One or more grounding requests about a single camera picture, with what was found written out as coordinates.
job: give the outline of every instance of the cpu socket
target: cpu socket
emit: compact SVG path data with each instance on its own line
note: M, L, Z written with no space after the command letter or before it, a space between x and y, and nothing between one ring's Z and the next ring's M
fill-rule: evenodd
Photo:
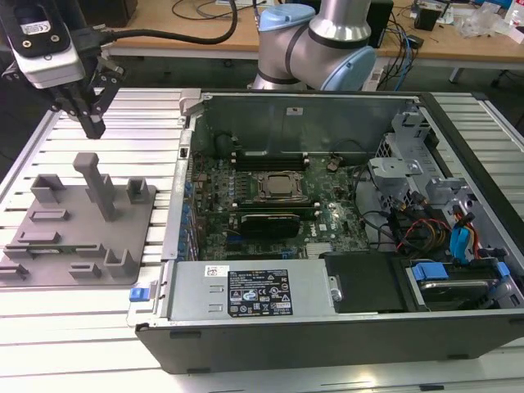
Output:
M258 174L258 201L295 200L302 198L302 177L297 172Z

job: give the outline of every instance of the black cable bundle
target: black cable bundle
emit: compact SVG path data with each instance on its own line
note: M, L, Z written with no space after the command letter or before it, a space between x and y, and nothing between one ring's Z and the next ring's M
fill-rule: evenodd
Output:
M404 30L404 27L402 27L402 25L400 25L397 22L393 11L391 11L391 18L393 20L390 20L390 23L392 23L392 26L390 27L390 29L391 31L396 32L396 37L399 40L399 52L395 58L395 61L393 61L393 64L391 64L387 68L384 78L378 84L379 88L383 85L384 89L386 88L390 80L392 80L393 78L399 77L401 75L402 69L403 69L402 65L404 64L404 61L406 60L406 57L408 55L407 47L405 45L405 38L404 38L407 36L407 34ZM417 55L418 55L418 49L411 48L411 57L410 57L410 61L408 64L408 69L406 71L406 75L413 69L413 62L415 61Z
M231 10L233 13L233 18L231 20L231 26L229 27L229 30L226 33L216 38L193 37L191 35L169 33L167 31L160 31L160 30L134 29L134 30L105 32L104 33L105 39L102 40L102 45L106 43L113 43L114 41L118 39L131 38L131 37L155 37L155 38L174 39L177 41L183 41L185 43L199 43L200 45L216 45L217 43L223 43L224 41L228 40L233 35L235 30L237 29L237 24L238 24L238 9L237 9L237 4L235 3L235 0L229 0L229 5L231 6Z

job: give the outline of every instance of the connector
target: connector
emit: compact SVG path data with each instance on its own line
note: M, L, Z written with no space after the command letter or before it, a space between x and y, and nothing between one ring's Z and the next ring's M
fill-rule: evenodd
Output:
M475 219L475 215L470 211L464 215L457 223L455 224L456 228L465 227Z

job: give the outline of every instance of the robotic arm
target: robotic arm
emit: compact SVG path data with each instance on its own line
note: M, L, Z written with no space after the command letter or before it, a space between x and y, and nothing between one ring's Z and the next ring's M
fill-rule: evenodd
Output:
M3 73L78 119L88 138L99 139L106 126L102 115L115 98L124 69L102 58L102 47L117 39L150 36L215 45L237 28L237 6L229 0L233 20L217 38L199 38L157 30L102 31L88 27L77 0L0 0L0 22L15 62ZM102 88L95 93L95 88Z
M358 90L375 64L367 46L371 0L322 0L269 8L260 17L259 71L254 89Z
M237 28L237 6L229 0L233 19L217 38L199 38L139 29L105 31L88 27L77 0L0 0L0 22L15 62L2 77L21 84L78 119L88 138L105 132L102 116L113 101L124 70L102 58L104 45L117 39L150 36L215 45ZM254 88L356 90L375 62L367 47L365 19L370 0L323 0L315 16L311 7L283 4L262 13L259 74ZM95 93L95 88L102 88Z

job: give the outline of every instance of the motherboard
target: motherboard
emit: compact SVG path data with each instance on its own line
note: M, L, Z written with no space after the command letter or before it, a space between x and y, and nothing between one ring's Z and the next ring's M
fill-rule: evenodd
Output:
M316 259L367 250L350 198L351 168L333 169L329 155L299 161L194 157L198 259Z

